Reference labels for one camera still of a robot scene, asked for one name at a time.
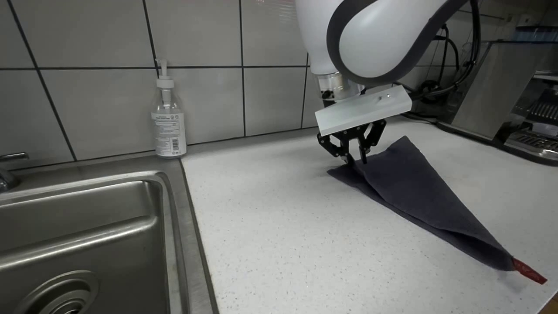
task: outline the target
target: sink faucet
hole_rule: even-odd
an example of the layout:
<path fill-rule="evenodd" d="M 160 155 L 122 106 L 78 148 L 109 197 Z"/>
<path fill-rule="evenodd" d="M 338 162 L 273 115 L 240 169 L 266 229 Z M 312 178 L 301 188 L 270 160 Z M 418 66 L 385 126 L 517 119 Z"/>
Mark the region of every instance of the sink faucet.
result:
<path fill-rule="evenodd" d="M 0 155 L 0 164 L 26 159 L 26 157 L 27 157 L 27 153 L 24 153 L 24 152 L 5 153 L 5 155 Z M 13 178 L 8 169 L 0 167 L 0 192 L 10 190 L 17 185 L 19 185 L 19 180 Z"/>

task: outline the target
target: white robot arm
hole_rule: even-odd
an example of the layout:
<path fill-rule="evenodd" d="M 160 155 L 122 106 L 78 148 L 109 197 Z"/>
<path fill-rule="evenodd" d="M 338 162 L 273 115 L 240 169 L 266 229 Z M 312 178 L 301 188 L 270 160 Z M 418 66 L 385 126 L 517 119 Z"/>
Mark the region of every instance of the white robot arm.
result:
<path fill-rule="evenodd" d="M 416 65 L 437 30 L 465 2 L 296 0 L 310 70 L 317 75 L 326 99 L 326 108 L 315 112 L 317 138 L 329 153 L 352 162 L 348 140 L 359 140 L 364 160 L 367 148 L 383 131 L 381 119 L 411 108 L 406 91 L 387 84 Z"/>

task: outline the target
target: dark gray towel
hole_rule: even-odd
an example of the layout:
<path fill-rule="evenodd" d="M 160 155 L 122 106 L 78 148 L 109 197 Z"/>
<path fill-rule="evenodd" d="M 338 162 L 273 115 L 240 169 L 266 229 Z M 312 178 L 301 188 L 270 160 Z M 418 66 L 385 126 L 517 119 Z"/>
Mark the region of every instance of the dark gray towel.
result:
<path fill-rule="evenodd" d="M 369 155 L 366 164 L 343 166 L 329 174 L 486 265 L 545 281 L 493 239 L 408 138 Z"/>

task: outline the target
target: sink basin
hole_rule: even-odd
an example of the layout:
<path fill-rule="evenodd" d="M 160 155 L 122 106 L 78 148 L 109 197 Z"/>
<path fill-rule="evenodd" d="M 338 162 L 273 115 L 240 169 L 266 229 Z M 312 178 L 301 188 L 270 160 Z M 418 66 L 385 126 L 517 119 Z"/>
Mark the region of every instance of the sink basin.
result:
<path fill-rule="evenodd" d="M 0 195 L 0 312 L 211 314 L 181 166 L 155 157 L 24 171 Z"/>

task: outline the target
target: sink drain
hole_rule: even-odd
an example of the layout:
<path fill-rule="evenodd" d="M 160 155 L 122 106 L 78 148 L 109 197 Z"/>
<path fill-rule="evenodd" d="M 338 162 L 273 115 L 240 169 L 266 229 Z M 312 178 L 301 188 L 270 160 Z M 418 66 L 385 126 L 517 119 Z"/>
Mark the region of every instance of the sink drain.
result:
<path fill-rule="evenodd" d="M 66 272 L 36 286 L 13 314 L 85 314 L 95 293 L 90 272 Z"/>

